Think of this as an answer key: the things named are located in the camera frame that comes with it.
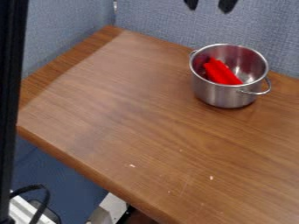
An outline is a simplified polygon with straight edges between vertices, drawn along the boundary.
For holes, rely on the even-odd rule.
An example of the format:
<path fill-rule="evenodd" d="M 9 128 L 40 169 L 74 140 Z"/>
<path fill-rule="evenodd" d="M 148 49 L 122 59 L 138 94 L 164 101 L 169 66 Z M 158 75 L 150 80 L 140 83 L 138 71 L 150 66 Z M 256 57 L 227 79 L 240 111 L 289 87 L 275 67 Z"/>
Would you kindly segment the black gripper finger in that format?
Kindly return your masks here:
<path fill-rule="evenodd" d="M 195 11 L 197 8 L 199 0 L 183 0 L 187 4 L 191 11 Z"/>
<path fill-rule="evenodd" d="M 224 14 L 232 12 L 239 0 L 219 0 L 219 9 Z"/>

